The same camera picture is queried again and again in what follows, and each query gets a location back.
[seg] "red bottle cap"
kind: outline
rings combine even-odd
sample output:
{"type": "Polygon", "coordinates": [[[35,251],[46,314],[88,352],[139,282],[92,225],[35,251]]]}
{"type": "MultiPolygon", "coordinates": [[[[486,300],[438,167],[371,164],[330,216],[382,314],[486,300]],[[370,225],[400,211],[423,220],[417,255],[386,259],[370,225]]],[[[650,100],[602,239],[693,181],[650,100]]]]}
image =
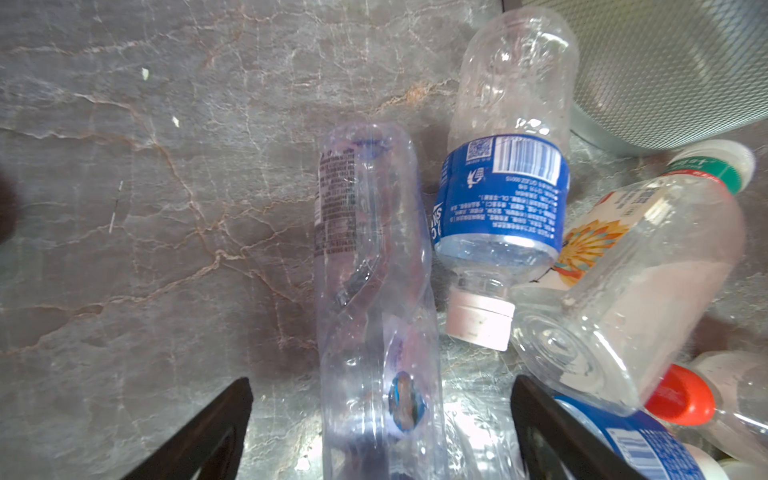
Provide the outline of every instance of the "red bottle cap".
{"type": "Polygon", "coordinates": [[[672,365],[645,408],[665,422],[695,426],[709,422],[716,405],[712,390],[701,377],[672,365]]]}

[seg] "clear plastic bottle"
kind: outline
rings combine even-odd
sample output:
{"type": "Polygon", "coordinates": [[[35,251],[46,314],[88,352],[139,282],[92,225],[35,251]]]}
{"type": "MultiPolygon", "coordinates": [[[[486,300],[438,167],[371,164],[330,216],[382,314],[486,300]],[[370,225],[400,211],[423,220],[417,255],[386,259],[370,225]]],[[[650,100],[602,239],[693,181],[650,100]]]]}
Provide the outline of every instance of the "clear plastic bottle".
{"type": "Polygon", "coordinates": [[[743,252],[735,197],[752,152],[686,148],[660,177],[606,195],[553,270],[512,289],[513,343],[551,388],[630,415],[642,408],[743,252]]]}
{"type": "Polygon", "coordinates": [[[417,167],[397,124],[343,124],[323,142],[314,269],[325,480],[446,476],[417,167]]]}
{"type": "Polygon", "coordinates": [[[432,212],[435,251],[458,274],[449,335],[506,350],[507,288],[558,257],[577,66],[573,32],[546,8],[506,12],[469,42],[432,212]]]}
{"type": "Polygon", "coordinates": [[[709,352],[672,365],[648,400],[658,418],[696,426],[728,455],[768,468],[768,357],[709,352]]]}

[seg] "yellow flower graphic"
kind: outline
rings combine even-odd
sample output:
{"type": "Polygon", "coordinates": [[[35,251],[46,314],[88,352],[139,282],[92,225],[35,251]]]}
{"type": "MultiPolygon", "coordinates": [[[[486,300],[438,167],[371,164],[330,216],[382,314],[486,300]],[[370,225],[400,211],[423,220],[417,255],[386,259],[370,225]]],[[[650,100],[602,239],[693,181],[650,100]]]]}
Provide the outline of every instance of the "yellow flower graphic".
{"type": "Polygon", "coordinates": [[[628,231],[619,220],[593,220],[576,227],[565,236],[560,258],[552,268],[566,285],[573,286],[628,231]]]}

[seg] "blue label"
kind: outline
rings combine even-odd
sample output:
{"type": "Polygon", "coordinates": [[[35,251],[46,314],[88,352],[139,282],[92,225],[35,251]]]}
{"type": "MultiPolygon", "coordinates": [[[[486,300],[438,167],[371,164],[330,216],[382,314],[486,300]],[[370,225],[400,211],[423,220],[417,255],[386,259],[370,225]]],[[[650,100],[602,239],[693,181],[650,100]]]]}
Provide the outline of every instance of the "blue label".
{"type": "Polygon", "coordinates": [[[560,406],[650,480],[704,480],[694,458],[663,425],[643,412],[620,417],[567,396],[560,406]]]}
{"type": "Polygon", "coordinates": [[[463,144],[442,165],[432,240],[514,235],[560,252],[569,177],[560,151],[540,138],[496,135],[463,144]]]}

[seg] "marble surface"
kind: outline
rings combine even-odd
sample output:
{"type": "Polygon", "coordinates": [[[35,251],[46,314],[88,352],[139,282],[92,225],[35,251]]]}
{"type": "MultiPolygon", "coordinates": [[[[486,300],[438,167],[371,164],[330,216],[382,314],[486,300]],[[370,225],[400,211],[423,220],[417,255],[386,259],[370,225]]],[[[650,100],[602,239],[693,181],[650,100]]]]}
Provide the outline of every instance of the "marble surface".
{"type": "MultiPolygon", "coordinates": [[[[240,478],[319,478],[318,137],[349,119],[399,121],[431,207],[462,54],[500,11],[492,0],[3,2],[0,175],[18,224],[0,246],[0,476],[120,478],[248,376],[240,478]]],[[[730,134],[760,156],[740,195],[749,246],[691,351],[766,344],[765,132],[730,134]]],[[[662,160],[574,138],[569,217],[662,160]]],[[[448,274],[434,271],[442,312],[448,274]]],[[[442,346],[449,414],[462,398],[508,398],[514,353],[442,346]]],[[[455,458],[453,476],[468,476],[455,458]]]]}

